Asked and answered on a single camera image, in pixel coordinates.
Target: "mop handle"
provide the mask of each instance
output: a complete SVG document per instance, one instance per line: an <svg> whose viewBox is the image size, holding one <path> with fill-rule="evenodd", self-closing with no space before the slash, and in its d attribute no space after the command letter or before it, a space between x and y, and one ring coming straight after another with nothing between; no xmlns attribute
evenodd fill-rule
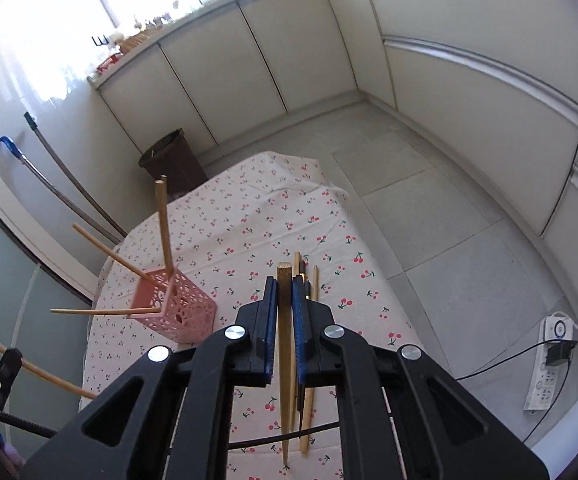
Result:
<svg viewBox="0 0 578 480"><path fill-rule="evenodd" d="M80 209L77 205L75 205L69 198L67 198L62 191L56 188L51 182L47 180L47 178L40 173L40 171L31 163L31 161L26 158L26 155L20 151L20 149L16 146L16 144L11 140L11 138L2 136L0 137L0 142L4 144L8 150L13 154L15 158L20 160L26 167L31 170L31 173L35 175L35 177L43 183L46 188L51 191L56 197L58 197L62 202L71 209L76 215L82 218L87 224L89 224L93 229L98 231L102 236L111 240L115 245L120 243L117 237L112 235L109 231L107 231L102 225L96 222L91 216L86 214L82 209Z"/></svg>
<svg viewBox="0 0 578 480"><path fill-rule="evenodd" d="M35 123L34 118L31 117L31 114L29 112L25 112L24 118L26 119L26 122L29 124L29 127L33 130L34 134L38 137L38 140L40 140L40 143L44 146L45 150L47 150L49 155L51 155L53 161L58 165L58 167L62 170L62 172L76 187L76 189L80 191L82 196L86 198L86 200L94 207L94 209L102 215L102 218L104 218L107 222L109 222L113 226L113 228L116 231L118 231L123 237L126 237L127 232L124 229L122 229L120 225L118 225L117 222L115 222L115 220L111 218L111 216L109 216L109 214L104 209L102 209L102 206L99 205L98 202L96 202L96 200L88 193L88 191L84 189L82 184L79 183L75 175L73 175L73 173L69 171L69 168L65 166L62 159L60 159L58 154L53 150L49 142L44 138L43 134L40 133L40 129L38 128L38 125Z"/></svg>

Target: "trash can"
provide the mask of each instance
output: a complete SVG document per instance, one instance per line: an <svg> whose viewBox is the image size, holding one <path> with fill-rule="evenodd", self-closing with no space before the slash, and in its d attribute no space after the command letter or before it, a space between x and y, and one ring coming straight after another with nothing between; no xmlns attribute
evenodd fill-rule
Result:
<svg viewBox="0 0 578 480"><path fill-rule="evenodd" d="M162 137L138 162L155 180L167 176L167 189L174 198L182 196L207 181L205 171L185 140L182 129Z"/></svg>

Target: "power strip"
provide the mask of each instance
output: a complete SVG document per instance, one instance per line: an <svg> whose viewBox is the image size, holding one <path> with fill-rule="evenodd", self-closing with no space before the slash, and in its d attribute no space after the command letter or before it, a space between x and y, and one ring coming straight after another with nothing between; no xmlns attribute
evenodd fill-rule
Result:
<svg viewBox="0 0 578 480"><path fill-rule="evenodd" d="M572 338L573 321L569 317L554 315L545 318L538 342L547 339L571 340ZM525 399L524 410L548 410L552 405L558 383L559 367L547 366L546 359L547 345L540 345L536 351L534 373L531 383L529 383L529 393Z"/></svg>

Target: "tablecloth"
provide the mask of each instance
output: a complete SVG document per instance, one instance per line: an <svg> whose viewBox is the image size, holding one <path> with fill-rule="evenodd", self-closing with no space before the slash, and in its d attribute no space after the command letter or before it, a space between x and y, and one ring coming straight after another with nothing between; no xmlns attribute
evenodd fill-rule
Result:
<svg viewBox="0 0 578 480"><path fill-rule="evenodd" d="M347 193L329 183L317 160L264 152L169 204L175 264L216 301L214 330L232 324L241 305L261 298L276 264L292 262L300 251L308 278L319 266L319 301L331 307L337 323L375 346L421 346L352 224L346 200ZM117 252L142 269L163 266L157 216L133 229ZM109 260L100 278L94 308L127 308L136 276ZM135 320L96 316L88 336L84 387L101 392L157 344L175 346ZM265 389L235 389L232 441L280 433L276 378ZM335 397L334 388L317 388L314 426L338 420ZM81 406L87 402L82 399ZM338 430L314 434L306 456L297 446L297 441L290 443L289 469L283 466L281 444L230 451L227 478L343 477Z"/></svg>

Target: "black plug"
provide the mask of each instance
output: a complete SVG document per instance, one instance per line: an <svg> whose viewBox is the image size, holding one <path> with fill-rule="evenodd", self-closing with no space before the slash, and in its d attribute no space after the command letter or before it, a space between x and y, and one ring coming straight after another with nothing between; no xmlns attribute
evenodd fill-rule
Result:
<svg viewBox="0 0 578 480"><path fill-rule="evenodd" d="M578 341L569 341L564 339L547 348L547 366L558 366L569 361L572 358L573 349L576 348Z"/></svg>

